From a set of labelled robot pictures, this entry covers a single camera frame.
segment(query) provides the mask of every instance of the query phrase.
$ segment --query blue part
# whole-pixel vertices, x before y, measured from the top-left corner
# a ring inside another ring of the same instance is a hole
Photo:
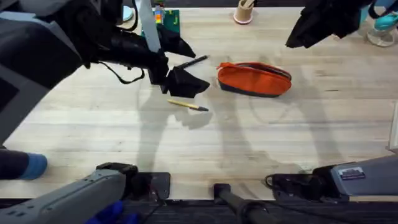
[[[40,154],[26,153],[29,156],[29,163],[25,172],[18,177],[22,180],[34,180],[39,178],[47,168],[47,158]]]
[[[123,6],[123,22],[132,18],[132,9],[128,6]]]
[[[398,15],[388,14],[382,18],[376,19],[374,28],[377,30],[387,30],[392,26],[396,26],[398,22]]]
[[[122,222],[123,224],[138,224],[139,223],[139,218],[137,214],[132,214],[129,215],[124,222]]]
[[[89,219],[85,224],[115,224],[123,211],[122,201],[109,205],[104,210],[97,213],[93,218]]]
[[[362,8],[362,10],[361,10],[361,23],[363,23],[366,20],[366,18],[368,17],[369,7],[370,6],[366,6],[366,7]]]

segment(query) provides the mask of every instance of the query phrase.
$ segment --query label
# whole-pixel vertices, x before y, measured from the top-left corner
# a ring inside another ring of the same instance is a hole
[[[365,173],[360,167],[341,169],[338,171],[342,180],[358,180],[365,179]]]

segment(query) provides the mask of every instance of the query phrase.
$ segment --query wooden table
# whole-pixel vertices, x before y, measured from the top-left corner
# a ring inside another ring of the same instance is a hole
[[[46,155],[46,173],[1,181],[0,197],[38,197],[111,161],[170,172],[170,198],[211,198],[211,186],[223,182],[242,197],[272,199],[261,184],[268,174],[391,155],[385,147],[398,98],[398,47],[367,43],[366,23],[343,40],[288,49],[300,10],[258,8],[247,26],[233,22],[230,8],[181,10],[182,37],[198,56],[211,55],[187,69],[211,83],[191,100],[209,113],[167,103],[170,96],[148,78],[122,85],[103,65],[80,68],[6,142]],[[170,66],[190,60],[168,56]],[[292,74],[293,87],[276,99],[221,91],[220,62],[276,65]],[[126,79],[139,75],[112,67]]]

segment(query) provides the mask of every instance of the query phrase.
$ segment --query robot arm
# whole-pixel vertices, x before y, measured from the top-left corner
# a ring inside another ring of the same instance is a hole
[[[84,223],[130,191],[136,166],[107,163],[88,177],[39,198],[0,210],[9,224]]]
[[[152,13],[150,4],[144,6]],[[154,21],[156,37],[130,33],[116,26],[122,9],[122,1],[107,0],[1,1],[0,146],[53,87],[82,65],[111,62],[147,69],[150,82],[173,96],[194,97],[206,90],[207,83],[193,76],[167,76],[165,52],[195,57],[179,34]],[[146,38],[157,39],[161,48],[155,51]]]

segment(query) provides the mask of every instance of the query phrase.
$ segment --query pencil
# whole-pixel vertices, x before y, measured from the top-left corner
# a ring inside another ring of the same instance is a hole
[[[190,103],[179,102],[179,101],[176,101],[176,100],[167,100],[167,102],[175,104],[175,105],[186,106],[187,108],[190,108],[190,109],[193,109],[193,110],[197,110],[197,111],[209,111],[209,109],[207,109],[205,107],[193,105],[193,104],[190,104]]]

